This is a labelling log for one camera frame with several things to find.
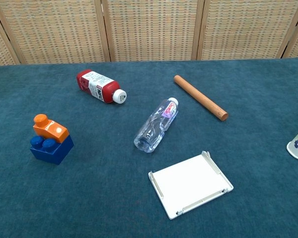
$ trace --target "toy block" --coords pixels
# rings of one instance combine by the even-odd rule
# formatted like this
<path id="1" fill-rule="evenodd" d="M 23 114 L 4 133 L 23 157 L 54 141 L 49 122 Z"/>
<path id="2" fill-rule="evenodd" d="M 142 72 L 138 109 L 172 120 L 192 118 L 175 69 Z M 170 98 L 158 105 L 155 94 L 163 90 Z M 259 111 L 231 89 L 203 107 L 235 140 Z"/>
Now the toy block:
<path id="1" fill-rule="evenodd" d="M 64 126 L 48 119 L 45 114 L 36 115 L 34 123 L 33 129 L 37 135 L 53 138 L 57 143 L 62 143 L 69 136 L 69 131 Z"/>
<path id="2" fill-rule="evenodd" d="M 31 152 L 38 160 L 59 165 L 74 144 L 70 135 L 63 143 L 57 143 L 55 139 L 44 139 L 43 136 L 34 136 L 31 141 Z"/>

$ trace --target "wooden dowel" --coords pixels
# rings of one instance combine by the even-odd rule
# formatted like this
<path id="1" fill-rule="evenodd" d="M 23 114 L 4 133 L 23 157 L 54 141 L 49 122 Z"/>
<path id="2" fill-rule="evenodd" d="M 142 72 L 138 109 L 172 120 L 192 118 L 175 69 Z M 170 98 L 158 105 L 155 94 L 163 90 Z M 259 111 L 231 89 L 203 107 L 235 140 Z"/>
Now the wooden dowel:
<path id="1" fill-rule="evenodd" d="M 179 75 L 174 77 L 174 82 L 184 89 L 188 94 L 190 94 L 195 100 L 201 103 L 205 108 L 207 108 L 211 113 L 213 113 L 218 119 L 226 120 L 228 113 L 216 105 L 211 99 L 193 87 L 184 78 Z"/>

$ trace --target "clear plastic bottle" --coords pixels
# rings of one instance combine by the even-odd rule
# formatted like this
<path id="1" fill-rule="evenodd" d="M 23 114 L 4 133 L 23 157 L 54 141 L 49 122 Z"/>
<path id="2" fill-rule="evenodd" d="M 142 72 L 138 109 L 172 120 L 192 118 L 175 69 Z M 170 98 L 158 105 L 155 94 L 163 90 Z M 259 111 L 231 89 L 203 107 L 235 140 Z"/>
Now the clear plastic bottle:
<path id="1" fill-rule="evenodd" d="M 163 100 L 138 131 L 134 140 L 135 146 L 147 153 L 153 152 L 177 114 L 178 100 L 175 98 Z"/>

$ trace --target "red bottle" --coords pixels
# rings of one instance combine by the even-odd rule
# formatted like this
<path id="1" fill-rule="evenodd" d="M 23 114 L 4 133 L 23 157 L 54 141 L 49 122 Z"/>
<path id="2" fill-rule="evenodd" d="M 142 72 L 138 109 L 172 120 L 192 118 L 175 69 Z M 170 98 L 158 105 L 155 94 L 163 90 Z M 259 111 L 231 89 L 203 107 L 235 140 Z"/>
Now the red bottle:
<path id="1" fill-rule="evenodd" d="M 77 83 L 81 90 L 98 98 L 105 103 L 123 103 L 127 94 L 120 89 L 119 83 L 99 73 L 86 69 L 77 76 Z"/>

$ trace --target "bottle cap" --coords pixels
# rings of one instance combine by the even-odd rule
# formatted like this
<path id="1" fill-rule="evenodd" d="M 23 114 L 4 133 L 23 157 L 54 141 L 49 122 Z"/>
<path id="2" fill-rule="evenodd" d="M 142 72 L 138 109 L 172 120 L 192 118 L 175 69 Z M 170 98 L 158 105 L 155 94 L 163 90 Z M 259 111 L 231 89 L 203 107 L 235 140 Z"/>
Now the bottle cap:
<path id="1" fill-rule="evenodd" d="M 124 90 L 117 89 L 114 92 L 113 100 L 116 103 L 123 103 L 126 100 L 127 93 Z"/>
<path id="2" fill-rule="evenodd" d="M 173 101 L 177 106 L 179 104 L 178 100 L 176 100 L 175 98 L 169 98 L 169 101 Z"/>

